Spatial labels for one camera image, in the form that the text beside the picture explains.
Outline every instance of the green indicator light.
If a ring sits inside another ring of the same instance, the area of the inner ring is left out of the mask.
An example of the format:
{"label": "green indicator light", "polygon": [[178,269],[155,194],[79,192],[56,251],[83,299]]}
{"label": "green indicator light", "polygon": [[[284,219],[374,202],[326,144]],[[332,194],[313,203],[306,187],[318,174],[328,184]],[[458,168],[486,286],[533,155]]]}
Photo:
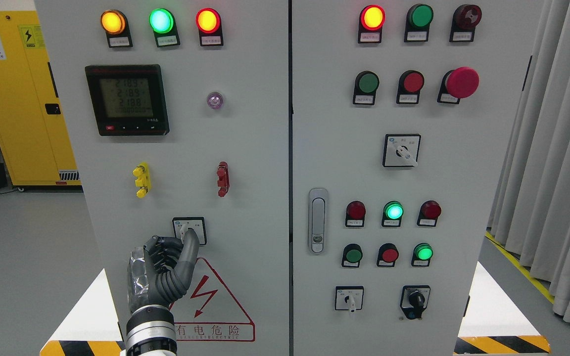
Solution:
{"label": "green indicator light", "polygon": [[360,78],[360,83],[358,83],[360,90],[366,93],[374,92],[379,85],[380,82],[378,81],[378,78],[371,73],[362,75],[362,77]]}
{"label": "green indicator light", "polygon": [[386,205],[384,208],[384,213],[386,214],[387,218],[391,220],[397,220],[403,215],[402,205],[397,201],[392,201]]}
{"label": "green indicator light", "polygon": [[346,253],[346,260],[352,264],[358,263],[362,259],[362,252],[358,250],[351,250]]}
{"label": "green indicator light", "polygon": [[432,22],[432,16],[434,12],[432,7],[428,5],[419,5],[416,7],[410,16],[410,20],[414,27],[426,27]]}
{"label": "green indicator light", "polygon": [[432,247],[427,243],[421,243],[415,248],[415,255],[421,261],[427,261],[432,257]]}
{"label": "green indicator light", "polygon": [[173,29],[175,21],[173,20],[172,14],[166,9],[155,9],[151,11],[149,16],[149,23],[151,23],[151,28],[159,33],[166,34]]}

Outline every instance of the yellow cabinet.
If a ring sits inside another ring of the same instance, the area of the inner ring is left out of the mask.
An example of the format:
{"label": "yellow cabinet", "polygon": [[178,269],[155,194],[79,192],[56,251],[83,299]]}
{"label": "yellow cabinet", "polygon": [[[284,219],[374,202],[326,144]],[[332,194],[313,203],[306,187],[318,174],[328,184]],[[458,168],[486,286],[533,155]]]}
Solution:
{"label": "yellow cabinet", "polygon": [[0,11],[0,146],[14,185],[80,185],[35,11]]}

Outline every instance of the robotic hand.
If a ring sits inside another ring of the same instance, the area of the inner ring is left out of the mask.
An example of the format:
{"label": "robotic hand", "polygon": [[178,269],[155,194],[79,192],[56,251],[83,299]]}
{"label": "robotic hand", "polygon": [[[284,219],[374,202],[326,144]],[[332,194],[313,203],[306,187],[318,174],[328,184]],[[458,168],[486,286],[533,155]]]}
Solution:
{"label": "robotic hand", "polygon": [[192,280],[199,238],[192,228],[184,239],[153,236],[131,251],[127,356],[175,356],[176,331],[170,305],[183,297]]}

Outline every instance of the gray floor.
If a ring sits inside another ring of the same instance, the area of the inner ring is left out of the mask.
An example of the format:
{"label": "gray floor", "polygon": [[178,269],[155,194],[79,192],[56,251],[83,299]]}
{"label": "gray floor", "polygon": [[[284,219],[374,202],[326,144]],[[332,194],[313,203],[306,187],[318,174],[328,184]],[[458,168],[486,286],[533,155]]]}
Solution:
{"label": "gray floor", "polygon": [[[480,261],[555,356],[570,356],[570,324],[486,239]],[[0,355],[38,356],[101,269],[81,192],[0,195]]]}
{"label": "gray floor", "polygon": [[544,335],[554,356],[570,356],[570,324],[554,314],[552,304],[485,238],[479,261],[514,304]]}

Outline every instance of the digital power meter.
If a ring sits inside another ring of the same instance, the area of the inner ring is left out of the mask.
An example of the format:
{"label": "digital power meter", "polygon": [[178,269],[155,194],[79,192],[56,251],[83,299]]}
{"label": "digital power meter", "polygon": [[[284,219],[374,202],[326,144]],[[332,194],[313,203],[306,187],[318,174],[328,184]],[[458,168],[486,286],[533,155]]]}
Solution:
{"label": "digital power meter", "polygon": [[101,136],[168,133],[160,65],[90,65],[85,74]]}

